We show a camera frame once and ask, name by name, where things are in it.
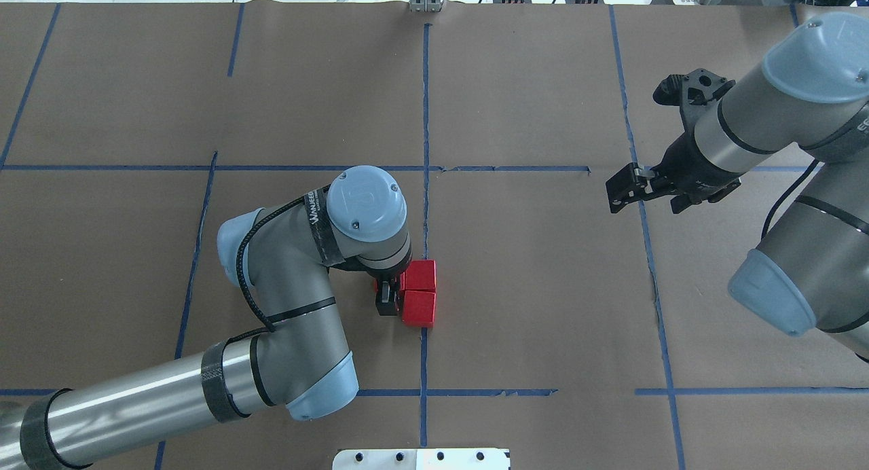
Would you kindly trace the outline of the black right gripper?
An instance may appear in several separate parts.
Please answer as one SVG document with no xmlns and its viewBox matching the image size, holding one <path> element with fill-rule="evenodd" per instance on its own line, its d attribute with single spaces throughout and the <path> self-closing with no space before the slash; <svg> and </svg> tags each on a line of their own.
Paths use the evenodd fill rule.
<svg viewBox="0 0 869 470">
<path fill-rule="evenodd" d="M 673 197 L 671 210 L 678 214 L 702 202 L 717 203 L 741 185 L 741 175 L 727 170 L 716 155 L 733 147 L 720 119 L 721 98 L 733 86 L 735 81 L 705 69 L 661 80 L 652 98 L 658 105 L 679 109 L 684 132 L 657 166 L 629 162 L 606 180 L 612 214 L 628 204 L 652 200 L 654 189 Z"/>
</svg>

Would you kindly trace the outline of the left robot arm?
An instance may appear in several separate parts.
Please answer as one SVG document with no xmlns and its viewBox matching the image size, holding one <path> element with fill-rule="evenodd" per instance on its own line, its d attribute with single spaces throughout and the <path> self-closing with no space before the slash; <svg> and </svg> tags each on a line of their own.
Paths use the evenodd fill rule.
<svg viewBox="0 0 869 470">
<path fill-rule="evenodd" d="M 196 355 L 257 327 L 224 275 L 221 223 L 338 170 L 2 172 L 2 408 Z M 342 448 L 416 445 L 410 396 L 296 422 L 282 406 L 96 462 L 96 469 L 329 468 Z"/>
</svg>

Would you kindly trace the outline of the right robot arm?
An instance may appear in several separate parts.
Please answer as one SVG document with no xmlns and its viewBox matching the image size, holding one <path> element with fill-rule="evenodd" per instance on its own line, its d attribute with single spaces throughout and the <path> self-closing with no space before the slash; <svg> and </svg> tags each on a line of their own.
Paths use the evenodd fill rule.
<svg viewBox="0 0 869 470">
<path fill-rule="evenodd" d="M 668 197 L 671 212 L 717 203 L 789 145 L 811 161 L 764 218 L 728 294 L 792 337 L 818 330 L 868 358 L 868 22 L 819 13 L 733 80 L 671 74 L 654 101 L 683 131 L 660 163 L 626 164 L 606 182 L 611 213 Z"/>
</svg>

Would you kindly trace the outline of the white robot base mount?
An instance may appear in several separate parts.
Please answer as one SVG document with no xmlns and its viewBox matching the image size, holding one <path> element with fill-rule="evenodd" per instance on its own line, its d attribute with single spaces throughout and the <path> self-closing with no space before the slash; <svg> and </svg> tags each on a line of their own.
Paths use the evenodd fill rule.
<svg viewBox="0 0 869 470">
<path fill-rule="evenodd" d="M 341 450 L 333 469 L 511 469 L 509 449 L 388 448 Z"/>
</svg>

